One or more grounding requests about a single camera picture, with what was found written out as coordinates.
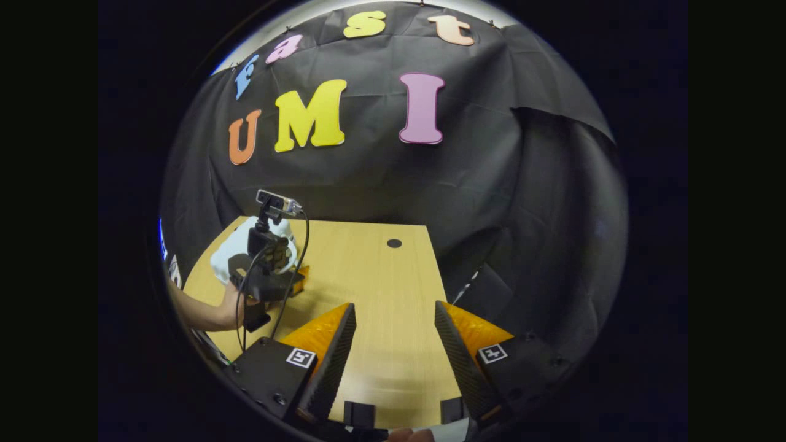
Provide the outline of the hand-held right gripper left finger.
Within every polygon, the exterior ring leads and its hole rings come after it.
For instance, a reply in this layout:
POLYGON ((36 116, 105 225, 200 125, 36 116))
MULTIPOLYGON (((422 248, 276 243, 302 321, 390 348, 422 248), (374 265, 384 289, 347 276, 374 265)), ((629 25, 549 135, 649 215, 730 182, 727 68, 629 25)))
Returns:
POLYGON ((356 325, 356 306, 342 304, 280 341, 258 339, 227 367, 227 376, 277 419, 321 425, 336 400, 356 325))

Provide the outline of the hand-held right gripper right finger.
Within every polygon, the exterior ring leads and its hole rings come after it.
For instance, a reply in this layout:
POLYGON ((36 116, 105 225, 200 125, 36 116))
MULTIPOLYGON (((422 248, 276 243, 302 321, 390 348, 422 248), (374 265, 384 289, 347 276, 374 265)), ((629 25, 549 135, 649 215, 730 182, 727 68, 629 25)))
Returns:
POLYGON ((572 372, 572 361, 533 332, 513 335, 453 304, 436 301, 434 325, 480 428, 533 411, 572 372))

